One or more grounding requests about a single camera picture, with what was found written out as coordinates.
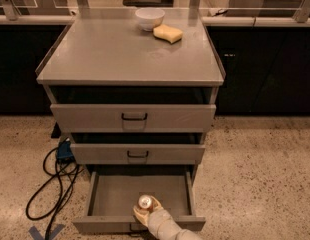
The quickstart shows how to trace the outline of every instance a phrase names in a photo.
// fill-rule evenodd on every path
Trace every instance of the speckled floor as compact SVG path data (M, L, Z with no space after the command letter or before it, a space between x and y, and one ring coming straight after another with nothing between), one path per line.
M57 145L53 126L50 116L0 116L0 239L32 240L32 227L44 235L48 219L28 220L25 206L47 180L42 161ZM217 117L206 143L194 183L197 214L207 219L199 235L310 240L310 117ZM57 188L39 197L32 215L48 210ZM65 226L54 239L132 239L77 232L71 221L83 214L88 188L87 175L80 175L53 225Z

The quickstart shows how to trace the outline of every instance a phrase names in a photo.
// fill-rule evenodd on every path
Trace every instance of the drawer handle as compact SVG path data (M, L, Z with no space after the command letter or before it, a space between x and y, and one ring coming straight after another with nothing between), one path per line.
M148 151L146 151L146 154L144 155L131 155L131 152L127 151L127 157L129 158L147 158L148 157Z
M145 113L144 117L142 118L130 118L130 117L125 117L125 114L122 113L122 120L124 121L145 121L147 119L147 113Z

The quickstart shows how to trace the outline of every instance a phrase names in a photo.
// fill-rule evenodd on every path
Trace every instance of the power cord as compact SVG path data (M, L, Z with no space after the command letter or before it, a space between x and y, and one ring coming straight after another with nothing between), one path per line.
M38 220L42 220L44 218L47 218L48 216L50 216L52 214L52 217L49 221L49 224L46 228L46 232L45 232L45 240L49 240L50 238L50 234L51 234L51 229L52 229L52 225L54 223L54 220L57 216L57 214L64 208L64 206L68 203L70 197L72 196L73 193L73 186L75 183L75 180L77 178L77 176L83 171L80 170L80 166L78 164L76 164L75 161L67 161L66 163L62 163L62 161L57 160L56 156L55 156L55 172L51 173L46 169L46 163L47 163L47 159L54 153L57 154L58 149L60 148L60 146L66 142L67 139L65 139L64 141L62 141L61 143L59 143L58 147L53 148L51 151L48 152L48 154L45 156L44 161L43 161L43 171L50 176L50 178L34 193L34 195L30 198L30 200L27 203L26 206L26 216L28 219L33 220L33 221L38 221ZM71 165L75 165L74 169L72 169L71 171L67 172L66 169ZM64 186L62 183L62 177L67 177L70 181L70 185L68 186L68 188L64 191ZM32 217L29 213L30 210L30 206L33 203L33 201L35 200L35 198L38 196L38 194L40 192L42 192L42 190L54 179L57 179L58 184L59 184L59 195L58 195L58 200L56 201L55 205L53 206L53 208L51 210L49 210L47 213L38 216L38 217Z

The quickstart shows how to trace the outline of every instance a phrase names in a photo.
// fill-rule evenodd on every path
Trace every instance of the sponge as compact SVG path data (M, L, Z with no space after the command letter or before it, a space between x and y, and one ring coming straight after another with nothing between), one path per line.
M183 31L178 28L169 27L167 25L160 25L153 29L154 36L167 40L171 44L177 42L182 39Z

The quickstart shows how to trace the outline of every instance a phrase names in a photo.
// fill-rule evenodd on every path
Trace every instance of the white bowl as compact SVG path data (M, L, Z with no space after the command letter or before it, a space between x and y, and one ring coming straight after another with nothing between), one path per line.
M158 8L141 8L135 12L135 15L140 28L152 31L162 24L165 12Z

